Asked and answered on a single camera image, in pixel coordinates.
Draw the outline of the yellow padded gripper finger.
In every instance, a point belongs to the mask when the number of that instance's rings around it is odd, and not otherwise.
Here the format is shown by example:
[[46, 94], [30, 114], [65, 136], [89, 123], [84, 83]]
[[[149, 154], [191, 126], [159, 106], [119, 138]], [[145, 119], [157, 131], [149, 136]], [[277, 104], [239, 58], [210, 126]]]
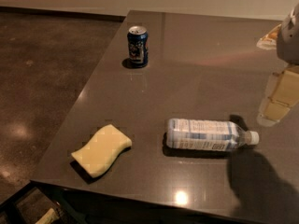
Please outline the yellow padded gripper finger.
[[273, 73], [264, 94], [257, 121], [264, 127], [272, 127], [299, 103], [299, 66], [288, 65], [281, 73]]
[[270, 32], [260, 38], [256, 44], [259, 49], [271, 50], [277, 48], [278, 32], [281, 25], [274, 27]]

